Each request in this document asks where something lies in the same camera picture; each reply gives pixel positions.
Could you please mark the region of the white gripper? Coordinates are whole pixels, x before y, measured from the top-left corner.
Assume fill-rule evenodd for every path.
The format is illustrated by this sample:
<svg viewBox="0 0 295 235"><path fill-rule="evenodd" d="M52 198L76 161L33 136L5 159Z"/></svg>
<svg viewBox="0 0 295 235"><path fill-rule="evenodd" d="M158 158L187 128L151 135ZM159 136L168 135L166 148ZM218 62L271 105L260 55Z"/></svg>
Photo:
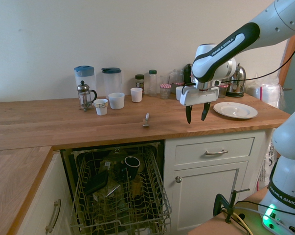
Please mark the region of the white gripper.
<svg viewBox="0 0 295 235"><path fill-rule="evenodd" d="M220 80L212 80L206 83L187 83L183 86L180 96L180 104L185 107L185 114L188 124L191 123L192 105L204 103L201 120L204 121L209 109L210 103L216 101L219 96Z"/></svg>

